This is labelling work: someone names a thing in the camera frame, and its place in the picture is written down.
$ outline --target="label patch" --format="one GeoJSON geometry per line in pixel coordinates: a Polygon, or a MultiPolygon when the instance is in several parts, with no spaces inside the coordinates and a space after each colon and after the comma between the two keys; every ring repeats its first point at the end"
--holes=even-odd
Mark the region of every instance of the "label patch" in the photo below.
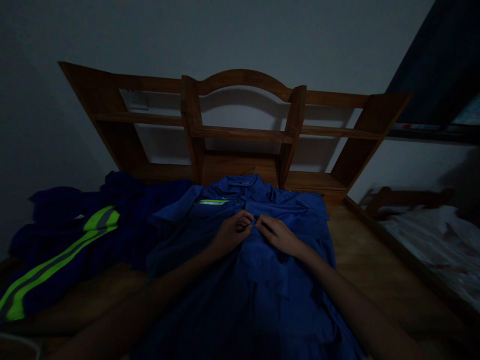
{"type": "Polygon", "coordinates": [[[223,205],[223,204],[229,203],[229,202],[230,202],[230,200],[210,200],[210,199],[205,199],[205,200],[200,200],[199,202],[197,202],[197,204],[219,206],[219,205],[223,205]]]}

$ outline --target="wooden shelf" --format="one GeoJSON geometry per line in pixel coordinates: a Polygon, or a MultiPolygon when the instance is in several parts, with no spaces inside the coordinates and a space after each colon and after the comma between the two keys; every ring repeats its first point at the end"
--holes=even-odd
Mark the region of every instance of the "wooden shelf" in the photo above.
{"type": "Polygon", "coordinates": [[[279,187],[278,155],[206,150],[201,184],[205,187],[224,176],[259,174],[263,182],[279,187]]]}
{"type": "Polygon", "coordinates": [[[202,126],[200,128],[192,129],[190,135],[193,138],[258,141],[281,144],[291,144],[293,141],[292,138],[283,131],[225,126],[202,126]]]}
{"type": "Polygon", "coordinates": [[[266,183],[293,191],[316,192],[339,202],[353,186],[389,133],[410,93],[360,95],[286,87],[259,71],[232,69],[204,80],[114,74],[67,62],[63,73],[90,117],[118,169],[149,182],[193,179],[209,185],[227,175],[260,174],[266,183]],[[290,103],[285,131],[204,126],[200,96],[230,86],[251,86],[290,103]],[[119,89],[180,94],[181,118],[128,111],[119,89]],[[306,104],[363,109],[353,129],[304,126],[306,104]],[[191,166],[149,164],[134,124],[185,129],[191,166]],[[331,173],[290,171],[300,134],[345,137],[331,173]],[[280,143],[279,155],[206,151],[205,138],[280,143]]]}
{"type": "Polygon", "coordinates": [[[301,134],[330,136],[330,137],[338,137],[338,138],[369,139],[369,140],[379,140],[379,139],[382,139],[383,137],[380,134],[361,131],[361,130],[355,130],[352,128],[312,126],[312,125],[303,125],[301,128],[301,134]]]}
{"type": "Polygon", "coordinates": [[[146,184],[165,183],[174,180],[194,180],[190,165],[150,163],[138,170],[131,172],[136,179],[146,184]]]}
{"type": "Polygon", "coordinates": [[[290,191],[345,191],[347,188],[327,172],[290,171],[285,190],[290,191]]]}
{"type": "Polygon", "coordinates": [[[168,125],[183,127],[181,116],[157,115],[141,112],[113,112],[93,116],[96,121],[114,123],[135,123],[151,125],[168,125]]]}

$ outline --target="hand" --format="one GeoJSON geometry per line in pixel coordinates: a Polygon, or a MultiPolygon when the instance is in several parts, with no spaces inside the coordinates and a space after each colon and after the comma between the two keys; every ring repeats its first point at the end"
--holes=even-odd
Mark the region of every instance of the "hand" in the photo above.
{"type": "Polygon", "coordinates": [[[205,251],[212,256],[213,260],[224,257],[251,234],[251,224],[254,220],[253,215],[245,210],[224,220],[205,251]]]}
{"type": "Polygon", "coordinates": [[[258,217],[255,227],[282,253],[298,258],[307,246],[282,220],[262,214],[258,217]]]}

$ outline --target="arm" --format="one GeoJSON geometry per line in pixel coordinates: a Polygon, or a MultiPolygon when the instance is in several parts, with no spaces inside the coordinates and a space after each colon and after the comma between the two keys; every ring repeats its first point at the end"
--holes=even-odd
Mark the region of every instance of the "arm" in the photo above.
{"type": "Polygon", "coordinates": [[[256,228],[277,249],[305,263],[323,285],[352,332],[375,359],[425,358],[415,341],[398,324],[296,237],[281,220],[260,215],[256,228]]]}
{"type": "Polygon", "coordinates": [[[250,235],[253,220],[252,214],[242,210],[223,221],[211,244],[203,252],[155,279],[145,291],[129,297],[94,321],[49,360],[119,359],[130,351],[142,333],[183,288],[250,235]]]}

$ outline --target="neon green stripe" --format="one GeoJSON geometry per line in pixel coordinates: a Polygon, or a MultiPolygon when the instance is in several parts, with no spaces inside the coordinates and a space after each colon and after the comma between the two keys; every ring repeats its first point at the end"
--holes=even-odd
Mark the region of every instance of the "neon green stripe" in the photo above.
{"type": "MultiPolygon", "coordinates": [[[[99,220],[102,218],[102,216],[108,211],[110,210],[111,208],[113,208],[113,206],[107,206],[107,207],[104,207],[103,209],[97,211],[95,214],[93,214],[89,219],[88,221],[85,223],[85,225],[83,226],[83,230],[84,231],[87,231],[87,233],[85,235],[83,235],[80,239],[78,239],[76,242],[74,242],[72,245],[70,245],[65,251],[61,252],[60,254],[58,254],[57,256],[51,258],[50,260],[47,260],[43,263],[41,263],[40,265],[37,265],[36,267],[34,267],[33,269],[31,269],[29,272],[27,272],[25,275],[23,275],[22,277],[18,278],[16,281],[14,281],[7,289],[7,291],[5,292],[5,294],[3,294],[3,297],[0,299],[0,309],[4,306],[5,302],[7,301],[7,298],[9,297],[9,295],[18,287],[20,286],[23,282],[25,282],[26,280],[32,278],[33,276],[35,276],[36,273],[38,273],[39,271],[41,271],[43,268],[47,267],[48,265],[50,265],[51,263],[53,263],[55,260],[57,260],[59,257],[63,256],[64,254],[70,252],[73,248],[75,248],[76,246],[78,246],[80,243],[82,242],[85,242],[85,241],[88,241],[89,239],[95,237],[97,235],[97,233],[99,232],[98,229],[96,229],[96,226],[99,222],[99,220]]],[[[107,226],[110,225],[111,220],[112,219],[115,219],[115,222],[116,220],[118,220],[120,214],[116,211],[114,211],[112,213],[112,215],[110,215],[110,218],[108,219],[107,221],[107,226]]]]}
{"type": "Polygon", "coordinates": [[[25,317],[24,314],[24,304],[23,299],[24,296],[34,287],[40,285],[41,283],[47,281],[53,274],[55,274],[58,270],[63,268],[66,264],[68,264],[84,247],[86,247],[91,242],[95,241],[96,239],[100,238],[101,236],[115,230],[117,226],[109,227],[106,232],[102,233],[101,235],[95,236],[90,240],[85,241],[77,251],[75,251],[71,256],[67,257],[65,260],[59,262],[57,265],[53,266],[52,268],[45,271],[45,273],[40,276],[36,281],[29,283],[27,286],[23,287],[20,291],[18,291],[15,296],[13,297],[13,304],[6,314],[7,321],[19,320],[25,317]]]}
{"type": "Polygon", "coordinates": [[[20,289],[13,297],[13,304],[10,308],[10,310],[8,310],[8,313],[6,314],[6,320],[7,321],[13,321],[13,320],[19,320],[19,319],[23,319],[25,317],[25,313],[24,313],[24,304],[23,304],[23,299],[24,299],[24,296],[33,288],[35,288],[36,286],[44,283],[45,281],[47,281],[53,274],[55,274],[58,270],[60,270],[61,268],[63,268],[66,264],[68,264],[84,247],[86,247],[88,244],[92,243],[93,241],[95,241],[96,239],[102,237],[103,235],[115,230],[118,226],[117,226],[117,220],[119,219],[120,217],[120,214],[117,212],[117,211],[114,211],[109,219],[107,220],[106,224],[107,224],[107,229],[105,232],[101,233],[100,235],[97,235],[97,236],[93,236],[91,237],[90,239],[87,239],[87,240],[84,240],[83,241],[83,244],[74,252],[72,253],[69,257],[65,258],[64,260],[62,260],[61,262],[59,262],[58,264],[54,265],[52,268],[48,269],[45,271],[44,274],[42,274],[37,280],[35,280],[34,282],[31,282],[29,283],[28,285],[24,286],[22,289],[20,289]]]}
{"type": "Polygon", "coordinates": [[[200,200],[199,203],[202,203],[202,202],[209,202],[209,203],[228,203],[230,202],[230,200],[210,200],[210,199],[203,199],[203,200],[200,200]]]}
{"type": "Polygon", "coordinates": [[[89,219],[88,221],[85,223],[85,225],[83,226],[83,231],[93,231],[93,230],[97,230],[97,225],[100,221],[100,219],[102,218],[102,216],[110,209],[112,209],[113,206],[110,205],[110,206],[107,206],[107,207],[104,207],[103,209],[100,209],[98,210],[96,213],[94,213],[89,219]]]}
{"type": "Polygon", "coordinates": [[[50,265],[51,263],[53,263],[56,259],[58,259],[59,257],[61,257],[62,255],[64,255],[65,253],[71,251],[75,246],[77,246],[79,243],[81,242],[84,242],[84,241],[88,241],[88,239],[91,239],[92,237],[94,237],[95,235],[97,235],[98,233],[98,230],[95,230],[95,231],[89,231],[87,232],[85,235],[83,235],[78,241],[74,242],[72,245],[70,245],[65,251],[61,252],[60,254],[58,254],[57,256],[51,258],[50,260],[47,260],[43,263],[41,263],[40,265],[37,265],[36,267],[34,267],[33,269],[31,269],[29,272],[27,272],[25,275],[23,275],[22,277],[19,277],[16,281],[13,282],[13,284],[11,284],[7,291],[5,292],[5,294],[3,294],[3,297],[1,298],[0,300],[0,309],[4,306],[5,302],[7,301],[7,298],[9,297],[9,295],[18,287],[20,286],[23,282],[25,282],[26,280],[32,278],[36,273],[38,273],[40,270],[42,270],[44,267],[50,265]]]}

